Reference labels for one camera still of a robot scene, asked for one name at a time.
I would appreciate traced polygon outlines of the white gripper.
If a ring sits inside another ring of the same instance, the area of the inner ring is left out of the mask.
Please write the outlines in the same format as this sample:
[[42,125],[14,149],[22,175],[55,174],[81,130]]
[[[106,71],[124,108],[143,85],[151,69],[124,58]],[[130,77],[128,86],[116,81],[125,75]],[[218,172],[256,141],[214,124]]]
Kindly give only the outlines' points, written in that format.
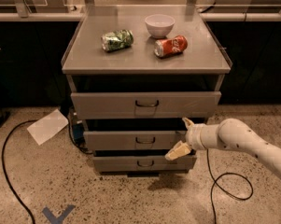
[[165,159],[168,161],[176,160],[180,157],[184,157],[194,150],[205,150],[205,147],[201,141],[201,133],[205,124],[194,124],[194,122],[188,118],[182,119],[187,130],[186,142],[178,141],[165,155]]

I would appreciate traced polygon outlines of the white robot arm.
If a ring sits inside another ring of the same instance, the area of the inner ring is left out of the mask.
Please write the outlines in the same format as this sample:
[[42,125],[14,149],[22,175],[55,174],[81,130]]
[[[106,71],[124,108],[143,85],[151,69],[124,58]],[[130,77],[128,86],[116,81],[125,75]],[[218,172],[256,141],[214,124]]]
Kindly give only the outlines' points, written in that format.
[[245,152],[281,179],[281,148],[259,137],[239,119],[224,119],[220,124],[194,124],[182,119],[187,128],[185,142],[178,141],[165,155],[168,161],[184,157],[192,150],[219,149]]

